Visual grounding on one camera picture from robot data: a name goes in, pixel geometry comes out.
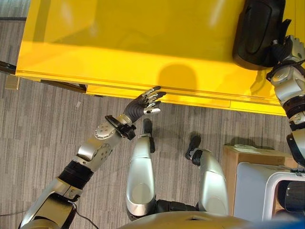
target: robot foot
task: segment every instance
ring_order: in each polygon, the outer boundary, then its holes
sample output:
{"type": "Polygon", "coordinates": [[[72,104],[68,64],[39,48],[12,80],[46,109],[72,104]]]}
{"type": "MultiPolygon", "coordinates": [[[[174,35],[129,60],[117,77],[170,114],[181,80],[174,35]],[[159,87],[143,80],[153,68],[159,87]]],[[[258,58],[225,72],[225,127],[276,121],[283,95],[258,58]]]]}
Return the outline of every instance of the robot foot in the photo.
{"type": "Polygon", "coordinates": [[[202,149],[199,149],[201,138],[199,135],[192,137],[189,148],[185,154],[186,159],[191,160],[196,166],[200,165],[200,157],[202,155],[202,149]]]}

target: yellow table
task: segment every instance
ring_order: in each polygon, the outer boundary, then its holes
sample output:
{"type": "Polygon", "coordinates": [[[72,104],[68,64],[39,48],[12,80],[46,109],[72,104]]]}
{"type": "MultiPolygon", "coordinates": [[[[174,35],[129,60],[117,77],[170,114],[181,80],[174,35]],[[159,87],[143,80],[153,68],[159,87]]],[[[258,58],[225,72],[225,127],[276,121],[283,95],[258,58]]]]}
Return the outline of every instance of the yellow table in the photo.
{"type": "MultiPolygon", "coordinates": [[[[88,84],[134,98],[285,115],[265,80],[232,60],[244,0],[32,0],[16,75],[88,84]]],[[[288,34],[305,40],[305,1],[287,0],[288,34]]]]}

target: cable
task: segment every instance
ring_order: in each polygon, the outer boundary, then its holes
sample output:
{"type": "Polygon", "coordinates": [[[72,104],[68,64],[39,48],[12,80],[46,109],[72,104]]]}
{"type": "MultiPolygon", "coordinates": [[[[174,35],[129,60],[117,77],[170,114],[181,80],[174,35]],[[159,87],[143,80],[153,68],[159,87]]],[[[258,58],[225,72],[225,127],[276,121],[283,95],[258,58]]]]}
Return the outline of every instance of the cable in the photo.
{"type": "Polygon", "coordinates": [[[20,213],[22,213],[22,212],[25,212],[26,210],[23,210],[23,211],[17,211],[17,212],[15,212],[15,213],[10,213],[10,214],[3,214],[3,215],[0,215],[0,217],[1,216],[13,216],[13,215],[17,215],[17,214],[20,214],[20,213]]]}
{"type": "Polygon", "coordinates": [[[74,207],[75,207],[75,211],[76,211],[76,214],[77,214],[77,215],[79,215],[80,217],[82,217],[82,218],[88,220],[96,229],[99,229],[99,227],[98,227],[97,225],[95,225],[95,224],[92,222],[91,219],[89,219],[89,218],[87,218],[87,217],[85,217],[85,216],[82,216],[82,215],[77,211],[77,205],[76,205],[75,203],[72,203],[72,204],[73,204],[74,207]]]}

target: black joint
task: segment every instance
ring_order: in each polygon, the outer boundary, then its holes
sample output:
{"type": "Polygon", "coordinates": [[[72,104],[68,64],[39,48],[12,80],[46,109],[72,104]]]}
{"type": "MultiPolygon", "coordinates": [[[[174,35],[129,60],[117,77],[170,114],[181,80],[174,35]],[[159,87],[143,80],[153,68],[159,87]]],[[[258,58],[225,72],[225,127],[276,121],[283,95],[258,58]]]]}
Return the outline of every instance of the black joint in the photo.
{"type": "Polygon", "coordinates": [[[186,205],[184,203],[158,200],[156,204],[156,213],[168,212],[168,211],[197,211],[196,207],[186,205]]]}
{"type": "Polygon", "coordinates": [[[93,172],[82,164],[71,161],[58,178],[78,189],[83,189],[92,177],[93,172]]]}
{"type": "Polygon", "coordinates": [[[292,134],[289,134],[289,135],[287,135],[286,139],[287,139],[287,143],[289,145],[289,148],[290,148],[290,151],[291,151],[291,154],[292,154],[292,157],[294,158],[294,160],[298,164],[305,167],[305,159],[302,156],[302,154],[299,150],[299,147],[297,146],[297,144],[295,142],[294,136],[292,134]]]}
{"type": "Polygon", "coordinates": [[[153,137],[149,137],[149,145],[150,145],[150,152],[151,154],[156,151],[156,148],[154,146],[154,140],[153,137]]]}
{"type": "Polygon", "coordinates": [[[299,112],[305,111],[305,95],[303,94],[289,99],[284,103],[283,109],[288,118],[291,118],[299,112]]]}
{"type": "Polygon", "coordinates": [[[200,158],[202,155],[202,150],[198,149],[192,156],[192,163],[196,166],[200,166],[200,158]]]}
{"type": "Polygon", "coordinates": [[[134,125],[122,124],[116,120],[112,115],[105,116],[106,120],[121,134],[122,137],[126,137],[128,140],[132,140],[135,137],[134,125]]]}

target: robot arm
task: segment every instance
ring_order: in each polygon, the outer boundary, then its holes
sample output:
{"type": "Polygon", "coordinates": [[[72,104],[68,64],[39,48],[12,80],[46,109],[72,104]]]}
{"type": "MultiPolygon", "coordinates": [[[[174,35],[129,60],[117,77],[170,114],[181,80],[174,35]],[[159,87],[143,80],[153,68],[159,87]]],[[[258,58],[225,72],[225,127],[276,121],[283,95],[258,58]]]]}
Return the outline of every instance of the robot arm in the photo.
{"type": "Polygon", "coordinates": [[[75,216],[73,203],[81,196],[93,173],[106,161],[122,137],[131,140],[135,136],[132,124],[136,120],[160,112],[155,107],[160,101],[156,100],[165,93],[156,92],[159,89],[157,86],[141,94],[116,119],[106,116],[107,121],[97,127],[94,135],[81,145],[77,155],[30,207],[19,228],[69,228],[75,216]]]}
{"type": "Polygon", "coordinates": [[[292,133],[287,136],[294,160],[305,167],[305,61],[304,44],[288,36],[284,44],[274,41],[273,55],[279,61],[267,74],[275,94],[284,108],[292,133]]]}

